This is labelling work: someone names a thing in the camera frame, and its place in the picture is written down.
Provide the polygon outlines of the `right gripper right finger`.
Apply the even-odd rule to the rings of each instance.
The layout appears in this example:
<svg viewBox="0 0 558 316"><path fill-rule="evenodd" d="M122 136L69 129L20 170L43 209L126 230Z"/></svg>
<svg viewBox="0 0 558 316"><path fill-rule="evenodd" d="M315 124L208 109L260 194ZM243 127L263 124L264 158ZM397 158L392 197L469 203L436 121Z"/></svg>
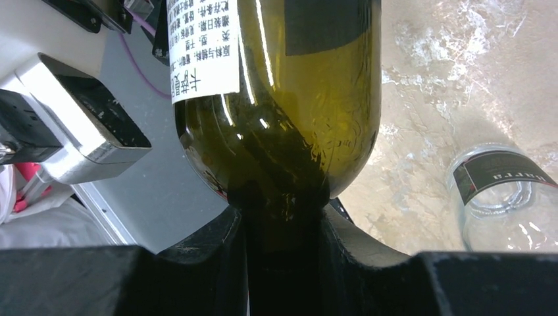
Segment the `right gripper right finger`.
<svg viewBox="0 0 558 316"><path fill-rule="evenodd" d="M556 315L557 256L406 255L327 206L320 222L326 315Z"/></svg>

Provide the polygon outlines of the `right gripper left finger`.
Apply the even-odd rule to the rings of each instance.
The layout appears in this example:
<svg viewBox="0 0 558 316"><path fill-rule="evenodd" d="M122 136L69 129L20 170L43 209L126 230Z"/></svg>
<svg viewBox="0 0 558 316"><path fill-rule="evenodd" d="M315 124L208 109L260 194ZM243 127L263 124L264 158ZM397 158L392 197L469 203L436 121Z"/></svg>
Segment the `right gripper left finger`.
<svg viewBox="0 0 558 316"><path fill-rule="evenodd" d="M225 209L181 242L1 252L2 315L245 315L241 215Z"/></svg>

